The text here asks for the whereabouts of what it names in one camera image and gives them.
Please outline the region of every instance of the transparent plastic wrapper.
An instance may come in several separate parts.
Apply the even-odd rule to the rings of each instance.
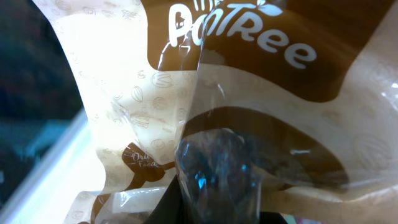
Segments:
[[[174,155],[198,222],[255,223],[261,208],[395,223],[396,1],[34,2],[106,171],[65,223],[100,223],[111,197],[168,186]]]

